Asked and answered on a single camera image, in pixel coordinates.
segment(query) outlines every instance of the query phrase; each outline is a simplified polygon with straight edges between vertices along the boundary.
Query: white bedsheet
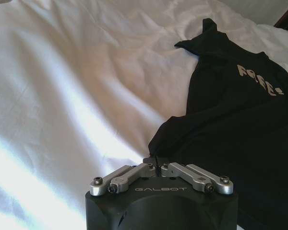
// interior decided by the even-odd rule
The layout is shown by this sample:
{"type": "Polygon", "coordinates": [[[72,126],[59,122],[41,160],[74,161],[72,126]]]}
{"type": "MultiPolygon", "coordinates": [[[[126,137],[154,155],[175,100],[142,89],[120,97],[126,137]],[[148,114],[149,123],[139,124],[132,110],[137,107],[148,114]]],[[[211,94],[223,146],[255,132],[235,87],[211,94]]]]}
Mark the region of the white bedsheet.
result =
{"type": "Polygon", "coordinates": [[[210,17],[288,71],[288,32],[216,0],[13,0],[0,5],[0,229],[85,229],[94,176],[148,156],[184,115],[210,17]]]}

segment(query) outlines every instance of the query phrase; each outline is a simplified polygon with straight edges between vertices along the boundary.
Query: printed lettering on shirt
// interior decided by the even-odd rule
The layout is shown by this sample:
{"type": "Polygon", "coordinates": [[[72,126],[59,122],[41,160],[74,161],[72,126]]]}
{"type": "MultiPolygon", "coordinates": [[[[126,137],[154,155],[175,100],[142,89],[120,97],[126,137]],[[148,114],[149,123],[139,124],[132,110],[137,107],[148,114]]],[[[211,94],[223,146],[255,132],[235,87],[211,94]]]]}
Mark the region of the printed lettering on shirt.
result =
{"type": "Polygon", "coordinates": [[[240,76],[248,76],[255,80],[256,83],[259,83],[266,91],[268,91],[268,94],[271,96],[276,96],[276,92],[279,95],[284,95],[283,91],[280,88],[275,88],[268,82],[265,81],[263,76],[256,75],[255,72],[251,69],[245,69],[245,67],[241,65],[237,65],[238,72],[240,76]]]}

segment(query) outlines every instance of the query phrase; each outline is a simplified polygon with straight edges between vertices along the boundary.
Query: metal linkage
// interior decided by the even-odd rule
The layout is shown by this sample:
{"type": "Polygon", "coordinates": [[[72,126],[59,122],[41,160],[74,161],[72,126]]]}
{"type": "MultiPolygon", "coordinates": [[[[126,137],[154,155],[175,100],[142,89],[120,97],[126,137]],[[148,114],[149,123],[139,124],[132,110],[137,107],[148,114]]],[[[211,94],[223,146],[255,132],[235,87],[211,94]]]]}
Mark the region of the metal linkage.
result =
{"type": "Polygon", "coordinates": [[[155,167],[152,164],[139,164],[125,174],[111,180],[108,191],[110,193],[121,193],[128,190],[130,184],[140,177],[152,177],[156,175],[155,167]]]}
{"type": "Polygon", "coordinates": [[[211,193],[214,190],[214,187],[208,177],[199,175],[176,162],[170,164],[165,163],[161,167],[161,174],[162,176],[166,177],[178,176],[192,184],[193,189],[195,189],[196,191],[211,193]]]}
{"type": "Polygon", "coordinates": [[[194,164],[188,164],[186,168],[197,174],[208,177],[211,180],[215,190],[218,193],[224,194],[224,195],[230,195],[233,193],[234,184],[232,181],[229,180],[227,176],[218,177],[194,164]]]}
{"type": "Polygon", "coordinates": [[[105,176],[104,178],[95,177],[90,184],[90,194],[92,196],[103,195],[104,193],[106,193],[106,191],[110,185],[110,182],[114,177],[120,176],[120,175],[128,172],[131,169],[132,169],[131,166],[125,165],[125,166],[115,170],[114,172],[110,173],[109,175],[105,176]]]}

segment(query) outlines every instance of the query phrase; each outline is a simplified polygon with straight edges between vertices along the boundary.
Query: white fabric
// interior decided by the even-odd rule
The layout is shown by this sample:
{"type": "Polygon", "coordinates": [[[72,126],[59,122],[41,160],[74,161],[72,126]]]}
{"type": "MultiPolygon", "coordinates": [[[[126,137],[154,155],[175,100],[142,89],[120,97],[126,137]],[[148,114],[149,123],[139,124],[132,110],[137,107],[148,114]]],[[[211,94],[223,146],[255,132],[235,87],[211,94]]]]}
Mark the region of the white fabric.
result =
{"type": "Polygon", "coordinates": [[[288,32],[215,0],[0,5],[0,229],[85,229],[92,178],[140,163],[184,115],[197,58],[174,44],[206,17],[288,71],[288,32]]]}

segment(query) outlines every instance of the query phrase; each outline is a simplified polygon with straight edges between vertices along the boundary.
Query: black shirt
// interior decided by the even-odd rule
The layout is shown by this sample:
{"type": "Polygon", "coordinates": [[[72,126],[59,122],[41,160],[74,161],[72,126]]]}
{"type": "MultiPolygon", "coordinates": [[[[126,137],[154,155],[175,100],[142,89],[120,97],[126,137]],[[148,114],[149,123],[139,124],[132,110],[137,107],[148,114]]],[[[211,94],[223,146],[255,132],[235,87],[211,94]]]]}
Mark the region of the black shirt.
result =
{"type": "Polygon", "coordinates": [[[239,194],[238,224],[288,227],[288,73],[203,20],[203,33],[175,44],[199,56],[186,115],[171,117],[152,156],[228,175],[239,194]]]}

